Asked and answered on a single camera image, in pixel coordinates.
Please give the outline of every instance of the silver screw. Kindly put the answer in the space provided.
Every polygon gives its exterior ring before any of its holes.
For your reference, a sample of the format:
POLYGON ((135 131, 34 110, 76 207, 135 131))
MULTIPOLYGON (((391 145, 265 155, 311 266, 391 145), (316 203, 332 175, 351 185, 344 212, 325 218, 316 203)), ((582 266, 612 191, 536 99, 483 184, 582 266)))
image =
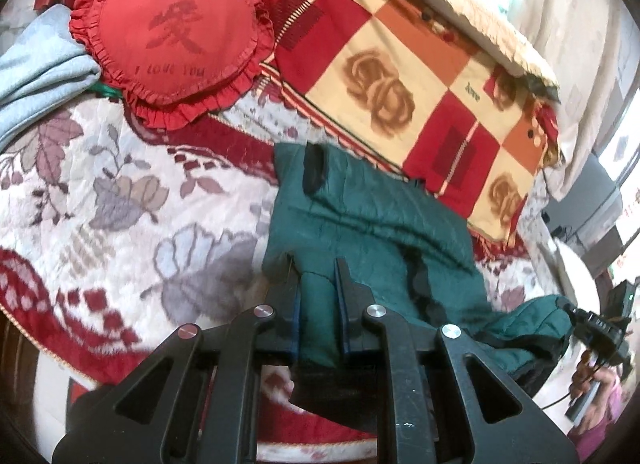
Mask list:
POLYGON ((180 339, 193 338, 198 333, 198 326, 193 323, 186 323, 178 329, 178 337, 180 339))
POLYGON ((263 303, 254 309, 254 315, 258 318, 268 318, 273 314, 273 307, 263 303))
POLYGON ((459 338, 462 334, 462 330, 457 325, 447 324, 442 327, 442 333, 451 339, 459 338))
POLYGON ((369 305, 367 307, 367 314, 369 314, 369 316, 373 316, 374 318, 380 318, 382 316, 385 316, 386 309, 382 305, 374 303, 373 305, 369 305))

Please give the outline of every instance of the heart-shaped pillow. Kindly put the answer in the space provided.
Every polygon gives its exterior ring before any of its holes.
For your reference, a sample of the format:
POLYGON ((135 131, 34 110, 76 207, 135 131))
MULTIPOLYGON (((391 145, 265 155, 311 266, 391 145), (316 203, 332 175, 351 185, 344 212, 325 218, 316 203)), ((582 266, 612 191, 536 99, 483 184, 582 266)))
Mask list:
POLYGON ((145 125, 165 129, 235 103, 274 43, 264 0, 76 0, 70 30, 145 125))

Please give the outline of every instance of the beige curtain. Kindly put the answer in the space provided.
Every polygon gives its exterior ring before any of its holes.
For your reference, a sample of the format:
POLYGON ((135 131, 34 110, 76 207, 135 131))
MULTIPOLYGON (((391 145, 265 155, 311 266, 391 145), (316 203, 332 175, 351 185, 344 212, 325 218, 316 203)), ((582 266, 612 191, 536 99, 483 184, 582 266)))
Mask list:
POLYGON ((556 72, 559 146, 565 163, 548 168, 562 199, 593 148, 616 78, 622 0, 514 0, 508 15, 556 72))

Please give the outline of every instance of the light blue cloth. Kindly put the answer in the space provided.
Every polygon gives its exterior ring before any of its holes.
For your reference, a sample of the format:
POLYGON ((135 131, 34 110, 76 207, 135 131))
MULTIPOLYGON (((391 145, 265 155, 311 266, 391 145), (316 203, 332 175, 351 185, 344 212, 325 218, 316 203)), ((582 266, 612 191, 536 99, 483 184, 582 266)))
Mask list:
POLYGON ((25 127, 100 79, 100 66, 69 33, 71 10, 52 6, 0 57, 0 153, 25 127))

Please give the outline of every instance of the hand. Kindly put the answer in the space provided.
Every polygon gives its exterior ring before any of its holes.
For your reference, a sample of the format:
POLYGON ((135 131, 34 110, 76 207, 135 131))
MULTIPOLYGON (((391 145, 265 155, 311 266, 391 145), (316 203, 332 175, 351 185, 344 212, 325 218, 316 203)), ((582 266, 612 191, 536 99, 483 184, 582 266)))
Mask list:
POLYGON ((569 387, 569 393, 572 399, 586 394, 591 388, 593 381, 598 381, 600 387, 593 399, 593 402, 587 408, 587 411, 574 431, 583 434, 585 431, 591 430, 599 425, 607 413, 607 403, 614 385, 616 384, 617 375, 609 367, 598 368, 593 372, 594 368, 589 364, 591 360, 591 351, 586 350, 582 353, 578 367, 572 377, 572 384, 569 387))

